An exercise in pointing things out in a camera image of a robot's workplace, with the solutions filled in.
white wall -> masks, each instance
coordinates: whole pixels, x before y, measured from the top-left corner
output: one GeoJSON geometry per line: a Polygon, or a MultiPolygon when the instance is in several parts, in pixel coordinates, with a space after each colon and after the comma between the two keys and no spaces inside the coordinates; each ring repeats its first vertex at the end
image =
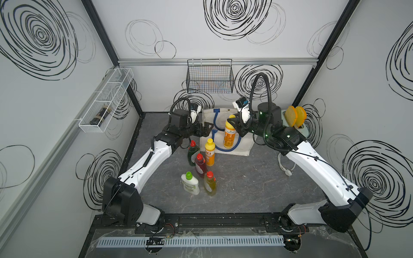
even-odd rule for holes
{"type": "MultiPolygon", "coordinates": [[[[238,73],[243,66],[233,66],[235,86],[233,93],[186,93],[186,66],[135,66],[132,67],[138,90],[142,95],[140,102],[143,111],[169,111],[174,100],[179,97],[189,97],[191,101],[198,102],[204,109],[223,107],[233,108],[232,102],[239,99],[240,95],[249,97],[245,88],[251,89],[251,79],[259,72],[264,72],[270,77],[272,101],[282,108],[287,108],[294,101],[299,88],[302,86],[308,73],[310,65],[284,65],[284,66],[247,66],[238,73]],[[241,79],[242,72],[251,74],[241,79]]],[[[265,86],[256,88],[256,99],[253,108],[256,110],[258,104],[267,100],[265,86]]]]}
{"type": "MultiPolygon", "coordinates": [[[[2,5],[2,15],[20,5],[16,21],[32,26],[23,35],[19,24],[0,21],[0,222],[112,67],[81,1],[40,4],[2,5]]],[[[137,121],[126,95],[105,133],[81,132],[0,257],[77,257],[137,121]]]]}
{"type": "Polygon", "coordinates": [[[117,177],[138,121],[133,107],[122,117],[112,118],[106,134],[77,136],[0,257],[79,256],[94,216],[102,213],[103,184],[117,177]]]}
{"type": "Polygon", "coordinates": [[[7,1],[2,15],[17,23],[0,22],[0,222],[112,66],[78,0],[7,1]]]}
{"type": "MultiPolygon", "coordinates": [[[[317,151],[373,191],[368,209],[377,233],[370,258],[411,256],[412,12],[410,0],[363,0],[350,20],[341,65],[330,70],[337,57],[329,57],[301,102],[310,107],[323,99],[325,107],[317,100],[310,109],[317,151]]],[[[359,219],[369,228],[366,214],[359,219]]],[[[361,223],[353,227],[365,248],[369,230],[361,223]]]]}
{"type": "MultiPolygon", "coordinates": [[[[101,0],[94,1],[94,4],[120,59],[190,59],[318,57],[347,1],[101,0]],[[230,5],[229,9],[225,8],[226,4],[230,5]],[[224,7],[219,12],[219,9],[211,10],[211,6],[224,7]],[[260,11],[251,11],[254,7],[260,11]],[[218,28],[218,22],[213,24],[212,20],[222,22],[225,29],[218,28]]],[[[346,34],[337,46],[345,40],[346,34]]],[[[210,91],[197,94],[204,99],[212,99],[203,108],[232,107],[229,100],[248,95],[242,90],[237,92],[237,88],[243,88],[241,73],[238,74],[242,68],[233,67],[235,87],[232,94],[210,91]]],[[[286,108],[294,100],[311,66],[254,66],[249,69],[257,71],[253,74],[257,74],[258,69],[266,69],[270,76],[279,79],[280,73],[275,70],[283,71],[282,83],[279,89],[274,90],[272,98],[277,105],[286,108]]],[[[137,75],[144,111],[167,110],[173,97],[186,88],[185,84],[183,88],[181,86],[187,75],[184,66],[140,66],[133,70],[137,75]]]]}
{"type": "Polygon", "coordinates": [[[313,33],[338,20],[347,4],[346,0],[93,2],[120,59],[171,58],[174,47],[177,58],[309,57],[307,44],[313,33]],[[230,8],[221,12],[210,8],[226,4],[230,8]],[[157,56],[154,47],[162,40],[168,42],[164,49],[158,43],[157,56]]]}

dish soap bottle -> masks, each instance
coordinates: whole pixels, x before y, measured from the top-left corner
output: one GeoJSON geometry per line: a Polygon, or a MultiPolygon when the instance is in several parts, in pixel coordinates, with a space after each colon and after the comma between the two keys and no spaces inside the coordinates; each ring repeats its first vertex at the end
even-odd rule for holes
{"type": "Polygon", "coordinates": [[[212,166],[215,162],[215,143],[211,138],[205,144],[205,160],[207,166],[212,166]]]}
{"type": "Polygon", "coordinates": [[[234,145],[235,140],[235,133],[237,131],[235,128],[228,122],[225,122],[225,137],[224,137],[224,147],[227,149],[231,149],[234,145]]]}
{"type": "Polygon", "coordinates": [[[202,178],[205,177],[205,174],[208,172],[207,165],[205,164],[204,156],[199,153],[195,159],[195,170],[198,175],[202,178]]]}
{"type": "Polygon", "coordinates": [[[199,184],[198,179],[192,176],[191,172],[187,172],[181,176],[183,188],[185,191],[190,192],[191,194],[199,194],[199,184]]]}
{"type": "Polygon", "coordinates": [[[199,153],[199,146],[195,143],[195,141],[191,141],[191,144],[188,148],[188,162],[191,166],[195,166],[195,158],[199,153]]]}
{"type": "Polygon", "coordinates": [[[213,196],[216,194],[216,179],[212,171],[206,173],[206,177],[204,177],[204,186],[208,195],[213,196]]]}

green bottle cap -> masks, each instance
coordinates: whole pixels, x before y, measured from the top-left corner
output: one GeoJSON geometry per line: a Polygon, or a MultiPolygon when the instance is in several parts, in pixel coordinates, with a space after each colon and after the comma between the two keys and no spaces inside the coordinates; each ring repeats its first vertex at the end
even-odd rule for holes
{"type": "Polygon", "coordinates": [[[191,179],[192,179],[192,173],[191,173],[191,172],[188,171],[188,172],[186,173],[186,179],[187,179],[187,180],[191,180],[191,179]]]}

black wire basket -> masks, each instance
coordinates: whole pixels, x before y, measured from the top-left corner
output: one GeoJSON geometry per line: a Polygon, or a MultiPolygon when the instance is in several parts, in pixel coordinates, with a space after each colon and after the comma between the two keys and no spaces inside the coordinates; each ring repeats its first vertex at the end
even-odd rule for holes
{"type": "Polygon", "coordinates": [[[232,93],[234,73],[232,59],[189,59],[186,74],[188,93],[232,93]]]}

white wire basket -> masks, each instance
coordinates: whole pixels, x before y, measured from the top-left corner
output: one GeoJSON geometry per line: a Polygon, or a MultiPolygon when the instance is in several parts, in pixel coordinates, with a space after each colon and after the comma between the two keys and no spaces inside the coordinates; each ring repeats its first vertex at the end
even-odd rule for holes
{"type": "Polygon", "coordinates": [[[131,68],[118,67],[79,123],[85,133],[104,133],[132,81],[131,68]]]}

